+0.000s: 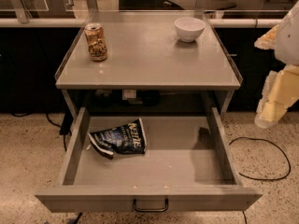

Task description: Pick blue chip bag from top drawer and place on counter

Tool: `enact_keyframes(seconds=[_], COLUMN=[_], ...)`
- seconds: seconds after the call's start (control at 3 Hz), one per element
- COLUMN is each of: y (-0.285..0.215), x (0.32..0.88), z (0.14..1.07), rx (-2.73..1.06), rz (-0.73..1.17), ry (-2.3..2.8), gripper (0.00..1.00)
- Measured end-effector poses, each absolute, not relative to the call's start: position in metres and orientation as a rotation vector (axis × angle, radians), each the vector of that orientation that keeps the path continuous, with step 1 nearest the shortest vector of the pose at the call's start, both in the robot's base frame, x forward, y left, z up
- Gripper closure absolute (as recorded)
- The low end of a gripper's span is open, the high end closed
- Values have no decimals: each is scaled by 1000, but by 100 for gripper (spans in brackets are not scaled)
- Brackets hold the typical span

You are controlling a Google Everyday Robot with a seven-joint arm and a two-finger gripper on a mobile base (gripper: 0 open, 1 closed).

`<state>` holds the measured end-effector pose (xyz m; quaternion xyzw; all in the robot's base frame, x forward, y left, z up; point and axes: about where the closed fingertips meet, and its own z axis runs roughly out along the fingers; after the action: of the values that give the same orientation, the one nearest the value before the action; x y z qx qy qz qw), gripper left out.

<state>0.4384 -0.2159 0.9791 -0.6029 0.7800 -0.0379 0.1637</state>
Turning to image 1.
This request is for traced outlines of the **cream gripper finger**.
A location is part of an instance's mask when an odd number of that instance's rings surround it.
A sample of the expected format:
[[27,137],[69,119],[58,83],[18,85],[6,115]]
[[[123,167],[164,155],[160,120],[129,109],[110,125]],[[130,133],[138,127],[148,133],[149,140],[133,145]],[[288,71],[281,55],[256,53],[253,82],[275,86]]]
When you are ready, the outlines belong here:
[[254,46],[258,49],[274,49],[276,47],[276,37],[279,25],[277,24],[271,28],[264,35],[259,37],[255,42]]
[[299,66],[287,64],[279,72],[271,71],[263,85],[262,96],[254,122],[266,129],[276,125],[299,100]]

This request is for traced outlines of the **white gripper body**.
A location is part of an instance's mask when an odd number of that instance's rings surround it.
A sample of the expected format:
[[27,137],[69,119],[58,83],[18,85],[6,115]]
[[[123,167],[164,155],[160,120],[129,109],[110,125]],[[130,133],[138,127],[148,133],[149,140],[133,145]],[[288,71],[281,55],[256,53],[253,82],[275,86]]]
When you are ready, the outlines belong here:
[[275,56],[285,64],[299,64],[299,1],[279,24]]

